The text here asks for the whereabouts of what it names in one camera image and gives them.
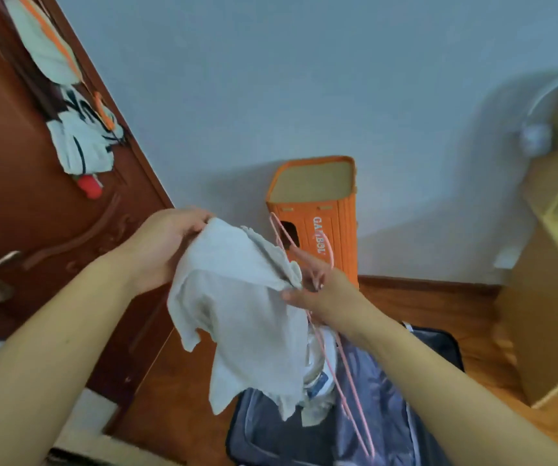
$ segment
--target open suitcase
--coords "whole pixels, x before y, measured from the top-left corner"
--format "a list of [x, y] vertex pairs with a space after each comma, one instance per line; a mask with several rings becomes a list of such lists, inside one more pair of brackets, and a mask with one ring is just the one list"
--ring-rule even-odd
[[[453, 336], [406, 326], [464, 371]], [[254, 389], [244, 391], [238, 399], [227, 434], [229, 458], [244, 466], [451, 466], [436, 439], [373, 357], [348, 342], [344, 349], [374, 441], [373, 461], [365, 457], [341, 407], [335, 406], [319, 425], [302, 427], [298, 412], [283, 422], [275, 403]], [[337, 376], [341, 385], [343, 366], [338, 367]], [[351, 400], [350, 409], [356, 412]]]

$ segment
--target left hand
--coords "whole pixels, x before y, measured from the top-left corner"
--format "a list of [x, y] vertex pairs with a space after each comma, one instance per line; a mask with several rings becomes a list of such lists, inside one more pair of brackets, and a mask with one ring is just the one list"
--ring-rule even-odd
[[213, 214], [203, 209], [164, 209], [152, 214], [124, 243], [108, 253], [129, 278], [135, 295], [170, 283], [188, 243]]

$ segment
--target right hand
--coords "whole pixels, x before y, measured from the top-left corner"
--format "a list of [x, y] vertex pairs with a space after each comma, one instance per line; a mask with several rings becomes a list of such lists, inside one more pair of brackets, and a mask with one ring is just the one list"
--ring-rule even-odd
[[289, 305], [306, 309], [352, 342], [360, 338], [370, 315], [379, 315], [344, 272], [296, 247], [290, 251], [298, 258], [305, 287], [314, 289], [286, 289], [282, 297]]

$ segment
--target right arm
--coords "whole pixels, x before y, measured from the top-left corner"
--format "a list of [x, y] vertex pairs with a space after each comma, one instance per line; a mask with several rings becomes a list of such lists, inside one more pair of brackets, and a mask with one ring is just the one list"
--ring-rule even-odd
[[285, 300], [370, 352], [455, 466], [558, 466], [553, 440], [380, 312], [340, 270], [295, 253], [324, 287], [288, 291]]

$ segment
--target hand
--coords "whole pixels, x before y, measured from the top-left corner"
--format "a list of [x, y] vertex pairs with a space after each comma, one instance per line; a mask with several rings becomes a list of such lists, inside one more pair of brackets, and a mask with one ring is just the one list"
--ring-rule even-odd
[[321, 289], [317, 292], [287, 289], [282, 293], [283, 300], [310, 311], [329, 327], [358, 343], [370, 315], [376, 317], [380, 312], [355, 288], [344, 272], [331, 268], [328, 263], [304, 250], [292, 247], [290, 251], [301, 264], [304, 285]]
[[105, 256], [125, 270], [135, 295], [145, 293], [173, 281], [175, 267], [189, 241], [212, 217], [203, 209], [158, 211]]

